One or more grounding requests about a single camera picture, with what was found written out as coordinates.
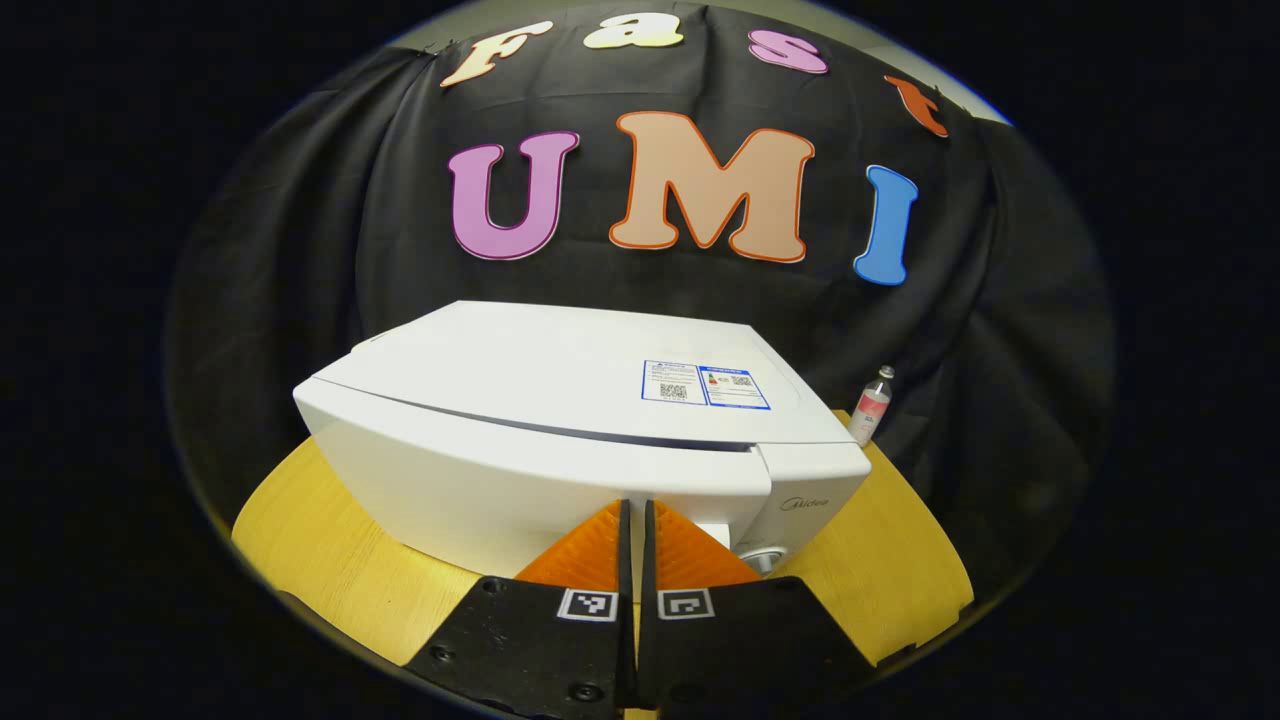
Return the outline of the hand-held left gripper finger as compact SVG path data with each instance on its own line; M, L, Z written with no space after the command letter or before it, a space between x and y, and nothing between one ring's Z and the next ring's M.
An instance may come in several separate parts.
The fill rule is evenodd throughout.
M673 511L645 506L640 697L655 711L826 711L876 669L799 577L671 582Z
M607 505L517 577L481 577L406 664L493 716L621 716L634 697L631 506Z

